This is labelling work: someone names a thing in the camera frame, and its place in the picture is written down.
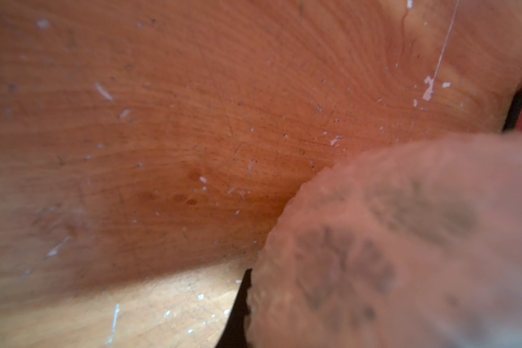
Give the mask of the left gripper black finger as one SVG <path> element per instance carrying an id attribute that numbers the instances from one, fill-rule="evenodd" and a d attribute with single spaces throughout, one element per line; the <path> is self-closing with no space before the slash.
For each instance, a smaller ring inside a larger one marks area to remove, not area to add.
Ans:
<path id="1" fill-rule="evenodd" d="M 245 334 L 245 320 L 249 315 L 247 293 L 251 287 L 251 275 L 252 269 L 249 268 L 244 273 L 228 321 L 216 348 L 248 348 L 249 346 Z"/>

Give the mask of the clear bubble wrap sheet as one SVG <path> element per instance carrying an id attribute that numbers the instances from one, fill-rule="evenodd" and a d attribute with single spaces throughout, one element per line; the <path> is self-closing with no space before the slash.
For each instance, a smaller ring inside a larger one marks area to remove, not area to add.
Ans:
<path id="1" fill-rule="evenodd" d="M 247 302 L 254 347 L 522 347 L 522 133 L 321 171 L 268 234 Z"/>

